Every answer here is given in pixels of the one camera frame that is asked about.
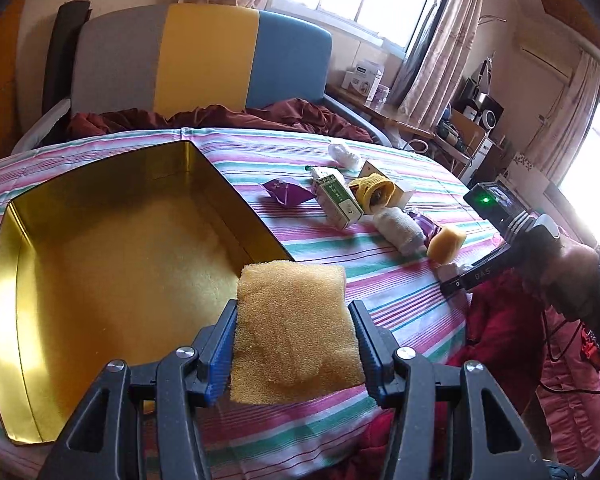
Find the person's right hand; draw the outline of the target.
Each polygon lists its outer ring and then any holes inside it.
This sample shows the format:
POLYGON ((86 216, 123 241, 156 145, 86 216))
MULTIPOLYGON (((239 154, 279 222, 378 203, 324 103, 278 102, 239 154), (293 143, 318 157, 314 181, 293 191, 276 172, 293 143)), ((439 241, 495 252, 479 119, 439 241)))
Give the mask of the person's right hand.
POLYGON ((571 238, 560 241, 559 252, 541 262, 527 261, 520 269, 524 284, 568 321, 591 321, 600 259, 594 248, 571 238))

